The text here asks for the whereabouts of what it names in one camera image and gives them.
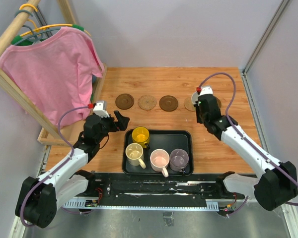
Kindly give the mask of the pale green octagonal mug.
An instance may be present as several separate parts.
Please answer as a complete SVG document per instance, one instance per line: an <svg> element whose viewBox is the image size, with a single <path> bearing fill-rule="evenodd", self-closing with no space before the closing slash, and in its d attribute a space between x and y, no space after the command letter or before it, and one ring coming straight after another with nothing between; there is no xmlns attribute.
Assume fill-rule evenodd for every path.
<svg viewBox="0 0 298 238"><path fill-rule="evenodd" d="M198 101L198 97L200 96L200 94L198 92L194 92L191 96L191 102L192 105L195 105Z"/></svg>

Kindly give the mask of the woven rattan coaster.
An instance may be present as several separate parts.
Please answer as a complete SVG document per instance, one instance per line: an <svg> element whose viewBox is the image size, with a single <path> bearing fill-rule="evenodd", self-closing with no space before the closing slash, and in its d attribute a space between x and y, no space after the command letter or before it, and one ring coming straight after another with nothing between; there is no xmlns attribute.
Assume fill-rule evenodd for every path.
<svg viewBox="0 0 298 238"><path fill-rule="evenodd" d="M189 110L189 111L192 111L194 112L195 111L195 107L194 105L192 104L192 101L191 101L191 98L190 97L187 97L185 100L184 100L184 107Z"/></svg>
<svg viewBox="0 0 298 238"><path fill-rule="evenodd" d="M142 95L138 99L138 106L145 111L152 110L156 106L156 98L152 95Z"/></svg>

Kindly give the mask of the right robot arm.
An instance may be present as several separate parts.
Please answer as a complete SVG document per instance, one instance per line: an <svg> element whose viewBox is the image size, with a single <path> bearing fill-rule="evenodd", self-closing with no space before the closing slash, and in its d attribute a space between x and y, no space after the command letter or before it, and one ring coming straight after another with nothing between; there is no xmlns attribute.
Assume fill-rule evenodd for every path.
<svg viewBox="0 0 298 238"><path fill-rule="evenodd" d="M203 124L208 133L233 149L253 169L256 177L241 176L235 172L220 175L215 192L227 198L233 192L253 197L267 211L283 205L297 197L296 167L291 162L282 163L256 144L233 118L221 114L213 94L194 93L191 101L196 110L197 122Z"/></svg>

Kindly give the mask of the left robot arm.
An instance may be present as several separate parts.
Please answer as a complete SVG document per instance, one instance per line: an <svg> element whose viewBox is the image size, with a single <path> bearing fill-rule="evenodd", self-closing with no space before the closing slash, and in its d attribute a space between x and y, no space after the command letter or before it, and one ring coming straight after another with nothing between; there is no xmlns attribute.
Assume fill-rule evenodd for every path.
<svg viewBox="0 0 298 238"><path fill-rule="evenodd" d="M95 157L109 133L127 129L129 117L119 111L114 114L114 117L89 115L71 151L44 174L23 181L15 214L25 227L45 228L69 200L81 193L91 196L96 192L95 175L81 168Z"/></svg>

